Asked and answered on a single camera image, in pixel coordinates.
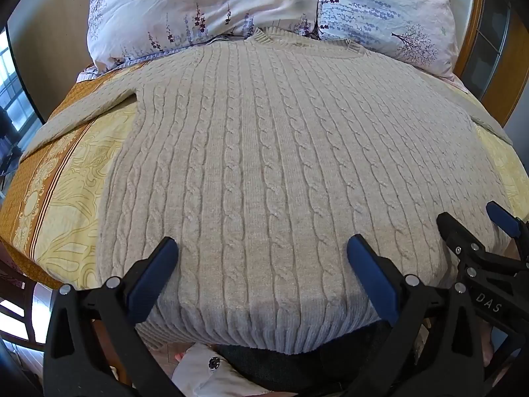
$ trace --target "beige wall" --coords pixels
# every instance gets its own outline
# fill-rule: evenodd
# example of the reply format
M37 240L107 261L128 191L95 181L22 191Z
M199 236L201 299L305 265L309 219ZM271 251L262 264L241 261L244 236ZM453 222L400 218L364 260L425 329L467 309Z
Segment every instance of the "beige wall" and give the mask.
M7 26L20 77L44 119L91 63L90 0L22 0Z

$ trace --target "sweater neckline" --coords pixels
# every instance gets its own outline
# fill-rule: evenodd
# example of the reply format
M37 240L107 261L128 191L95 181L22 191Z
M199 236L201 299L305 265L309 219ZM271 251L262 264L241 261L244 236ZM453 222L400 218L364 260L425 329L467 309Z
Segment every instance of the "sweater neckline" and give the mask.
M246 41L257 42L276 49L330 58L356 58L366 49L350 39L315 40L277 27L257 28Z

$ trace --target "white pillow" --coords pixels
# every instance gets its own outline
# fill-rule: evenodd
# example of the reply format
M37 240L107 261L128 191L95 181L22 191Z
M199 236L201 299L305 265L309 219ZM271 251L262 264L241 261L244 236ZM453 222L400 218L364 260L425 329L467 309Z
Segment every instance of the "white pillow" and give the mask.
M219 34L250 36L256 27L308 34L317 5L318 0L91 0L88 50L102 72Z
M350 38L364 47L450 77L458 57L449 0L320 0L322 40Z

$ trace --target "beige cable knit sweater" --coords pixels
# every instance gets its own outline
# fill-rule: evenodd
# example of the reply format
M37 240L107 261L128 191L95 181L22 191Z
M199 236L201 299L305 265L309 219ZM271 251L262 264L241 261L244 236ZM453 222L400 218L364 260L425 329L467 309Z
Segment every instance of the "beige cable knit sweater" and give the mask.
M138 114L101 199L97 269L101 282L122 276L163 236L178 242L177 270L137 327L153 346L291 354L365 325L375 315L345 255L355 233L428 284L453 271L438 213L506 246L485 205L509 203L470 117L404 63L269 28L108 82L31 150L131 94Z

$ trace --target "black pants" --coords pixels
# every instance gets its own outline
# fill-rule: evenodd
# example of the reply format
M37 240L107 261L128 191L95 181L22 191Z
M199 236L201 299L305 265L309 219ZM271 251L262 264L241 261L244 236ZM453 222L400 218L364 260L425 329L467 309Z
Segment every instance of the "black pants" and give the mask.
M377 321L298 355L224 345L216 346L216 351L246 379L263 388L326 395L352 382L376 356L390 331L388 322Z

